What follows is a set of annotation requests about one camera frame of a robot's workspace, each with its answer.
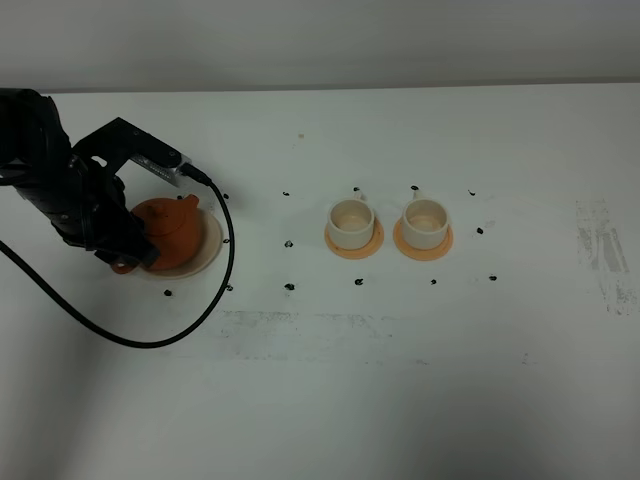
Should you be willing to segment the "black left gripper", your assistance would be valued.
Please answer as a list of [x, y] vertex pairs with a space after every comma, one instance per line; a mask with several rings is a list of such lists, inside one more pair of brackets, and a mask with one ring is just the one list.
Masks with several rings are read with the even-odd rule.
[[45, 215], [64, 242], [113, 264], [151, 267], [160, 252], [144, 222], [126, 207], [124, 184], [95, 160], [73, 156], [59, 170], [30, 172], [20, 195]]

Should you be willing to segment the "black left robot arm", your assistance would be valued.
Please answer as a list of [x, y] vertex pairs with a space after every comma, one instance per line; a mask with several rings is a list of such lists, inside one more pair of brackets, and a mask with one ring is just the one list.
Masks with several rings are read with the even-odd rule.
[[142, 157], [165, 161], [168, 147], [117, 118], [70, 142], [52, 98], [31, 89], [1, 92], [1, 183], [11, 186], [69, 245], [106, 263], [152, 265], [158, 249], [126, 206], [118, 170]]

